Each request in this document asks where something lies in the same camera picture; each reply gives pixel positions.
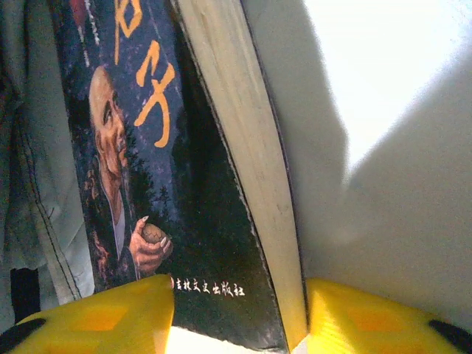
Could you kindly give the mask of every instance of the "fabric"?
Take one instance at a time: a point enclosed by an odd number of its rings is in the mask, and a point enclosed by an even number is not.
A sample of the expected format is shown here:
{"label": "fabric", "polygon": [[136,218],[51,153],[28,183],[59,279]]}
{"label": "fabric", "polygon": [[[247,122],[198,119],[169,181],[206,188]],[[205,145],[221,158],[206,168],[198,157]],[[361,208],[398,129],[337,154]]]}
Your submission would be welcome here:
{"label": "fabric", "polygon": [[93,293],[90,254],[46,0],[1,0],[0,332],[10,270],[37,269],[41,308]]}

